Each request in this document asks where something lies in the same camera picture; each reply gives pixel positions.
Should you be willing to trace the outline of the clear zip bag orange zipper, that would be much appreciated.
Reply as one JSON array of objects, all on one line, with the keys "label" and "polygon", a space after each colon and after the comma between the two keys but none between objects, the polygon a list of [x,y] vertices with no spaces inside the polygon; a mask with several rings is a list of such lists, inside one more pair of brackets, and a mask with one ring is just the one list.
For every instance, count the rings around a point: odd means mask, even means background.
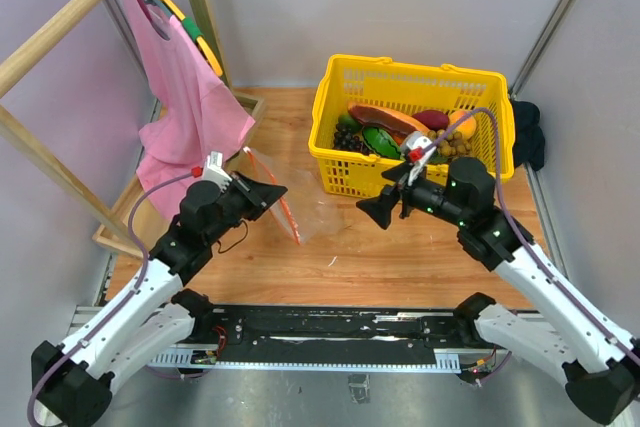
[{"label": "clear zip bag orange zipper", "polygon": [[297,245],[313,237],[337,234],[344,228],[343,216],[336,204],[309,171],[291,167],[255,148],[244,147],[243,151],[255,180],[287,188],[270,212]]}]

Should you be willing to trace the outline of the purple sweet potato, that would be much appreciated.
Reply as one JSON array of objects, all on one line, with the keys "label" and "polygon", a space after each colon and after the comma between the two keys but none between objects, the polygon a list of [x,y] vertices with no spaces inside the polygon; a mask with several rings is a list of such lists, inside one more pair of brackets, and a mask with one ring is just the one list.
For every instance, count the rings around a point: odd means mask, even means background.
[{"label": "purple sweet potato", "polygon": [[433,131],[446,130],[449,126],[449,116],[438,110],[423,110],[414,114],[413,118]]}]

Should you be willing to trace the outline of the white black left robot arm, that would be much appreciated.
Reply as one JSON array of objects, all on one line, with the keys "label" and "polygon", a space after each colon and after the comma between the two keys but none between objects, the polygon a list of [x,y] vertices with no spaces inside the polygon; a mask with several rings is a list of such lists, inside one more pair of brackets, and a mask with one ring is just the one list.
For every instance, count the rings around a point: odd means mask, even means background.
[{"label": "white black left robot arm", "polygon": [[27,418],[38,425],[42,406],[62,425],[92,426],[139,370],[171,345],[200,343],[214,318],[172,298],[212,259],[212,247],[229,230],[254,221],[287,189],[212,167],[193,172],[179,212],[129,283],[74,334],[42,342],[32,353]]}]

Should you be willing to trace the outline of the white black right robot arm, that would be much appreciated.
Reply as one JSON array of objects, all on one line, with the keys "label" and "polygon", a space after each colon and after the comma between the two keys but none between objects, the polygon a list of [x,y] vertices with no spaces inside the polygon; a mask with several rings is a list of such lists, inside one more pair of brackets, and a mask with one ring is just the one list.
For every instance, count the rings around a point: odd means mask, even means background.
[{"label": "white black right robot arm", "polygon": [[495,204],[500,187],[482,162],[455,160],[445,185],[413,178],[413,167],[405,162],[384,172],[388,185],[357,207],[383,229],[396,206],[403,217],[417,210],[456,226],[463,250],[524,294],[552,327],[540,328],[476,293],[455,310],[455,339],[507,349],[553,377],[589,419],[611,424],[639,396],[638,338],[595,307],[506,207]]}]

